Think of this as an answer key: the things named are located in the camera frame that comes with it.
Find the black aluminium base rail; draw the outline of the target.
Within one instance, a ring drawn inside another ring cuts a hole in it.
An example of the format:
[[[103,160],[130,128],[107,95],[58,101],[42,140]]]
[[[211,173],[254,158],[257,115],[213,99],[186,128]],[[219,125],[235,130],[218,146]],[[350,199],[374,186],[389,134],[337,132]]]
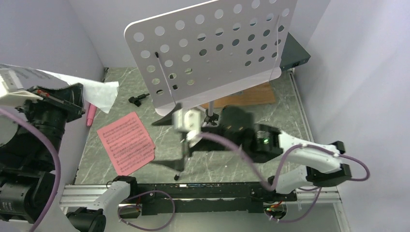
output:
[[[267,191],[258,182],[188,183],[188,184],[137,184],[131,196],[136,199],[122,200],[121,205],[139,203],[144,206],[143,215],[168,213],[173,209],[168,201],[175,201],[177,213],[248,211],[261,213],[268,203],[310,204],[316,191],[293,190],[288,194]]]

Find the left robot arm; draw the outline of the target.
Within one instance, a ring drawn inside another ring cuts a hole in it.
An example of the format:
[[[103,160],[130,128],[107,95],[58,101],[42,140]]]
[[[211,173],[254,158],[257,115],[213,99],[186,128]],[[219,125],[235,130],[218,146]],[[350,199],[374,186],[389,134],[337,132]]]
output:
[[[138,199],[137,181],[117,176],[91,204],[63,213],[55,202],[60,183],[58,151],[65,126],[85,113],[83,85],[60,89],[31,87],[18,96],[21,119],[1,113],[16,123],[14,135],[0,146],[0,218],[34,232],[50,221],[47,232],[103,232],[119,217],[119,204]]]

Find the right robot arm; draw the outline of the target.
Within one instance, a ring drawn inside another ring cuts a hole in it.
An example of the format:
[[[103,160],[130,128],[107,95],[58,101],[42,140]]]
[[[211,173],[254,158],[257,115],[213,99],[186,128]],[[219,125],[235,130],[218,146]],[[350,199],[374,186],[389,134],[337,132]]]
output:
[[[256,173],[266,194],[273,201],[307,185],[334,187],[352,179],[350,166],[341,161],[345,152],[340,141],[319,145],[289,135],[283,130],[257,124],[252,113],[229,105],[222,109],[218,125],[202,125],[201,112],[187,110],[181,104],[153,122],[153,126],[172,126],[181,134],[182,156],[174,160],[155,160],[154,164],[181,174],[197,151],[233,151]],[[297,169],[281,174],[279,166],[273,177],[264,179],[258,163],[278,160],[297,163]]]

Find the pink sheet music page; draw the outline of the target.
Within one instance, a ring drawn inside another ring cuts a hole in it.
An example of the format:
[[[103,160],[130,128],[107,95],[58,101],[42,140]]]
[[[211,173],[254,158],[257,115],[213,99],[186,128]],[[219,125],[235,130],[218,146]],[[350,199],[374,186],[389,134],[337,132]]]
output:
[[[129,176],[155,159],[155,144],[137,113],[97,130],[117,175]]]

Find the wooden board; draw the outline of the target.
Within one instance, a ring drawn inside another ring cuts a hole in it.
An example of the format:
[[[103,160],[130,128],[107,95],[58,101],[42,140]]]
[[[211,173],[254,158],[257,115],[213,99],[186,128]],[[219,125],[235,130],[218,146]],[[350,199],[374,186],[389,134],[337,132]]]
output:
[[[269,82],[242,90],[214,101],[214,108],[227,105],[250,106],[275,103],[276,98]]]

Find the dark teal rack unit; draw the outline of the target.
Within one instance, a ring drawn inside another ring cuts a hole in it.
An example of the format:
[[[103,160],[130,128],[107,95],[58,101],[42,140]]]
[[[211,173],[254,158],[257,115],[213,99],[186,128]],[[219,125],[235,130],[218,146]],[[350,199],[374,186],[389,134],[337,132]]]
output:
[[[311,55],[307,50],[290,33],[288,33],[281,55],[281,70],[286,71],[306,64],[310,58]]]

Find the white sheet music page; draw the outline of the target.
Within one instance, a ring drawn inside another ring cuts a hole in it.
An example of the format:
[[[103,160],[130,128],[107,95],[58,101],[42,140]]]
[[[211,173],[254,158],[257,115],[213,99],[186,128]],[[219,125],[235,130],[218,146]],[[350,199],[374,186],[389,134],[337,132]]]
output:
[[[26,101],[45,100],[46,94],[31,90],[29,84],[32,82],[35,87],[46,88],[53,80],[58,81],[63,88],[81,84],[80,96],[83,100],[105,113],[109,113],[118,95],[119,83],[117,81],[102,83],[50,71],[1,64],[0,104],[1,106],[19,107],[23,106]]]

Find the lilac perforated music stand desk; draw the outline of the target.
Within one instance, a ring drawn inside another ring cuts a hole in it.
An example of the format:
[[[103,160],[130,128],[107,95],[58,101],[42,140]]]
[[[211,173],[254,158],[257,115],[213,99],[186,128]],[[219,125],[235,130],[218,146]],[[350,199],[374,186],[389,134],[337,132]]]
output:
[[[281,75],[297,2],[212,0],[130,23],[124,38],[163,116]]]

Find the black microphone desk stand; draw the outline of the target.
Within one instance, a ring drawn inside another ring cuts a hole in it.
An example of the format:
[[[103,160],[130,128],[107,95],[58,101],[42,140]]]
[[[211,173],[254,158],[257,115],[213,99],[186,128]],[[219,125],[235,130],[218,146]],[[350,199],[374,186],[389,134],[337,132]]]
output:
[[[145,99],[146,97],[148,97],[150,94],[149,93],[145,93],[145,94],[141,94],[141,95],[139,95],[139,96],[137,96],[137,97],[130,97],[129,99],[128,99],[128,101],[129,101],[129,103],[132,103],[132,104],[134,104],[135,106],[137,106],[137,107],[140,107],[141,106],[141,100],[143,100],[143,99]]]

